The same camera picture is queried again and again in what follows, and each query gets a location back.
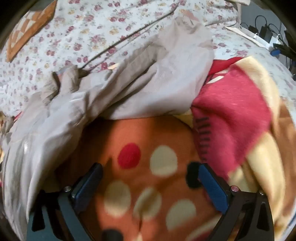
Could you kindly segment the beige jacket with striped cuffs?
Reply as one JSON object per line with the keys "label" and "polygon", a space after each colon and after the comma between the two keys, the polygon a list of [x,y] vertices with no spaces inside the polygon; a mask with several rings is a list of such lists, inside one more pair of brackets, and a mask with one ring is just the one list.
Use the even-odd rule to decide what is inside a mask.
{"label": "beige jacket with striped cuffs", "polygon": [[20,240],[46,178],[76,149],[84,127],[111,120],[179,115],[189,110],[214,59],[212,33],[177,17],[114,70],[79,76],[67,67],[55,97],[37,92],[21,117],[1,134],[3,205]]}

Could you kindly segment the orange red polka dot blanket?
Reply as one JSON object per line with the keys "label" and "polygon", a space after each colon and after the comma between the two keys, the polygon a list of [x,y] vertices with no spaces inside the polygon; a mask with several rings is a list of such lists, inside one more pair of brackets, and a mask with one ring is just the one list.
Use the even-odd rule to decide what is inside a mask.
{"label": "orange red polka dot blanket", "polygon": [[295,202],[295,125],[267,70],[253,57],[215,61],[180,116],[97,119],[56,171],[72,185],[94,163],[103,179],[79,219],[95,240],[206,240],[221,214],[186,180],[207,163],[228,184],[262,189],[280,240]]}

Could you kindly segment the floral quilt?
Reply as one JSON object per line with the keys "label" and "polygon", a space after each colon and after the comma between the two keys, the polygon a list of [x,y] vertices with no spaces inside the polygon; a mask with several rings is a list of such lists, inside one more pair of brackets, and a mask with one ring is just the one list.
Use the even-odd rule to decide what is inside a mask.
{"label": "floral quilt", "polygon": [[8,39],[1,48],[1,112],[18,114],[39,90],[53,94],[54,71],[69,64],[104,70],[162,31],[174,17],[189,16],[211,31],[216,59],[256,58],[295,115],[292,74],[267,49],[242,36],[240,8],[240,1],[57,1],[52,20],[11,62],[6,61]]}

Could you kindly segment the orange checkered pillow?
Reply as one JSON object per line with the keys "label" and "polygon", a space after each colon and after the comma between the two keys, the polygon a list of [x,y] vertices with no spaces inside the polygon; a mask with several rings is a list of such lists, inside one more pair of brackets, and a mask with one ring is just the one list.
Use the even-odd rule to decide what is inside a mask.
{"label": "orange checkered pillow", "polygon": [[57,1],[37,1],[11,31],[6,47],[6,61],[11,62],[22,47],[52,20]]}

